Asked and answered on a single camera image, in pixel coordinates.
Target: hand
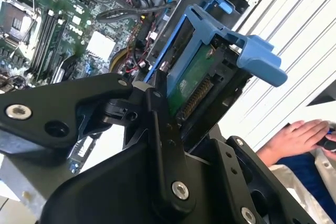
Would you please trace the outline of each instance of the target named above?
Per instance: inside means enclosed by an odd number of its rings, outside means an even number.
[[[331,135],[326,135],[325,137],[331,141],[336,142],[336,131],[332,132]],[[322,148],[322,150],[326,157],[336,161],[336,153],[326,150],[324,148]]]
[[[257,154],[267,166],[271,166],[283,157],[300,155],[317,148],[316,143],[328,130],[327,121],[295,122],[275,134]]]

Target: hole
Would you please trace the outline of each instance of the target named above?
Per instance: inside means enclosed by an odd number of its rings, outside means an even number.
[[[168,140],[168,143],[169,143],[170,145],[172,145],[172,146],[175,146],[175,145],[176,145],[175,142],[174,142],[174,140],[172,140],[172,139],[169,139],[169,140]]]
[[[44,125],[45,131],[53,137],[65,137],[69,134],[69,127],[60,121],[50,121]]]
[[[295,218],[293,218],[293,223],[294,223],[294,224],[301,224],[301,222],[298,221],[298,219],[295,219]]]
[[[183,186],[178,185],[178,186],[177,186],[177,190],[178,190],[182,195],[185,195],[185,189],[183,188]]]
[[[16,115],[24,115],[24,114],[26,114],[26,110],[18,107],[18,108],[13,109],[13,113],[16,114]]]
[[[233,168],[231,168],[231,172],[232,172],[233,174],[235,174],[235,175],[238,174],[237,171],[236,171],[235,169],[233,169]]]
[[[260,214],[262,218],[269,215],[266,199],[260,191],[254,190],[251,193],[251,198],[258,214]]]
[[[246,215],[247,219],[249,219],[249,220],[253,219],[252,215],[249,212],[246,212],[245,215]]]
[[[138,118],[138,114],[136,114],[135,112],[130,112],[126,115],[126,120],[128,121],[134,121],[137,118]]]
[[[201,17],[200,14],[198,14],[194,9],[191,9],[191,11],[199,18],[199,20],[202,20],[203,18]]]

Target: metal bolt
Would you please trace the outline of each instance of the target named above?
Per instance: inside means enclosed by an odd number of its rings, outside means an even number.
[[[119,82],[120,85],[127,86],[127,83],[123,80],[119,80],[118,82]]]
[[[243,215],[243,218],[248,224],[256,224],[256,217],[254,217],[250,209],[243,207],[241,215]]]
[[[210,49],[209,52],[206,54],[206,59],[210,59],[213,54],[214,54],[214,50]]]
[[[169,140],[168,140],[168,143],[169,143],[170,145],[172,145],[172,146],[176,146],[176,143],[175,143],[174,140],[172,140],[172,139],[169,139]]]
[[[161,97],[160,93],[154,91],[153,94],[155,94],[157,97]]]
[[[189,190],[181,181],[175,181],[172,190],[174,195],[181,200],[186,200],[189,197]]]
[[[236,138],[236,141],[237,141],[237,143],[238,143],[240,146],[243,146],[243,145],[244,145],[244,143],[242,142],[242,140],[240,140],[239,138]]]
[[[26,120],[31,117],[31,109],[27,106],[14,104],[6,108],[6,115],[16,120]]]

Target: white wall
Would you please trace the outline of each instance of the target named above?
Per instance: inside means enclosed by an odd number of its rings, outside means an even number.
[[[336,0],[263,0],[239,31],[275,46],[288,81],[279,88],[253,78],[219,122],[254,150],[336,79]]]

